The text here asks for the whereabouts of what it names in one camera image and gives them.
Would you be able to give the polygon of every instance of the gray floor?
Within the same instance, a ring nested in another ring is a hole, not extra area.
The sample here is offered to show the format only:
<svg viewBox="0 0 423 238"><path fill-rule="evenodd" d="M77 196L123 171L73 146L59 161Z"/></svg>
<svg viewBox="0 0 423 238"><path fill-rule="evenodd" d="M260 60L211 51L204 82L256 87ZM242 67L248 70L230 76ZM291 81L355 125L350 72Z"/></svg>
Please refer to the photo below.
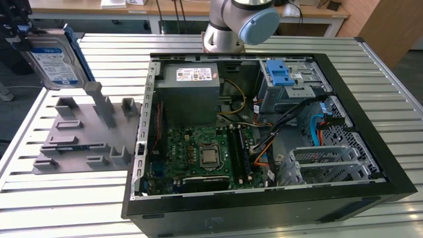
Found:
<svg viewBox="0 0 423 238"><path fill-rule="evenodd" d="M69 20L67 21L73 27L76 32L92 33L149 33L144 30L143 21L120 21L115 25L112 21L92 21L89 24L84 21ZM37 27L57 27L61 21L43 20L36 21ZM203 29L203 25L196 24L191 28ZM410 51L403 60L394 69L394 73L400 81L423 103L423 51ZM8 68L0 63L0 82L7 86L40 86L37 77L32 75L19 76L15 75ZM24 120L28 110L32 106L33 100L40 92L40 88L11 88L15 95L12 102L3 102L0 100L0 140L12 140L19 126ZM7 144L0 143L0 155L4 153Z"/></svg>

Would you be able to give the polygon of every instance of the green motherboard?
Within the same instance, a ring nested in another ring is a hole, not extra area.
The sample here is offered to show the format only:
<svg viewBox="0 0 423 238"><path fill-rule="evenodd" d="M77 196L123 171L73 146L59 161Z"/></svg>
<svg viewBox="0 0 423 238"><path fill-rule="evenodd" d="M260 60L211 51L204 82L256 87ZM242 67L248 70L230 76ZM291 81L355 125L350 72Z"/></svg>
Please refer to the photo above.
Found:
<svg viewBox="0 0 423 238"><path fill-rule="evenodd" d="M246 154L248 179L235 178L234 155L228 141L228 127L171 128L167 134L167 155L164 161L152 164L153 178L149 180L153 194L179 193L178 186L184 178L228 177L227 190L263 187L262 171L251 168L250 154ZM238 129L242 133L246 152L254 144L250 127Z"/></svg>

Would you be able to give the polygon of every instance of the motherboard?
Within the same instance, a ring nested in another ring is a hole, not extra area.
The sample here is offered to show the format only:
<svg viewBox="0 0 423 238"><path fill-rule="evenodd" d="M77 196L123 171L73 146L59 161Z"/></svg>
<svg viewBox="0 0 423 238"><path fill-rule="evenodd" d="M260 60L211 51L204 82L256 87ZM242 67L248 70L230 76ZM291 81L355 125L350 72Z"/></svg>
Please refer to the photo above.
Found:
<svg viewBox="0 0 423 238"><path fill-rule="evenodd" d="M246 127L171 128L167 154L152 161L152 194L263 187L250 158L252 130Z"/></svg>

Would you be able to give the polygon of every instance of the metal workbench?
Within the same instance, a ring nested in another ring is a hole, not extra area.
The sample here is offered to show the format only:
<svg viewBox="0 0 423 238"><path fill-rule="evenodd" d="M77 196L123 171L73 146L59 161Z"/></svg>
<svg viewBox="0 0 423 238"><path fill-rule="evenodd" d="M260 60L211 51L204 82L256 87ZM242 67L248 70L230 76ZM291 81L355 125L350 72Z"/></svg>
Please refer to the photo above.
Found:
<svg viewBox="0 0 423 238"><path fill-rule="evenodd" d="M103 94L143 101L151 52L200 52L199 36L87 34L80 42ZM419 193L344 222L214 234L239 237L422 237L423 108L366 43L354 39L274 37L248 52L326 53ZM92 103L81 89L43 89L0 160L0 237L143 237L120 218L127 171L32 175L57 114L59 96Z"/></svg>

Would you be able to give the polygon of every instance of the blue hard drive label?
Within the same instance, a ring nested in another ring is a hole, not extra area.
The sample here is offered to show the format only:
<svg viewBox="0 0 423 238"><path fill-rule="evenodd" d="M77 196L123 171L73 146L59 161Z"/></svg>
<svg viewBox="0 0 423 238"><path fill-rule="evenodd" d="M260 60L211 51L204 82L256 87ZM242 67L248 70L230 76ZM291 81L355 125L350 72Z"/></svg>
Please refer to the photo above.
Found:
<svg viewBox="0 0 423 238"><path fill-rule="evenodd" d="M33 48L31 52L36 54L60 54L63 51L60 48Z"/></svg>
<svg viewBox="0 0 423 238"><path fill-rule="evenodd" d="M60 85L77 84L77 77L60 48L33 48L31 53L48 79Z"/></svg>

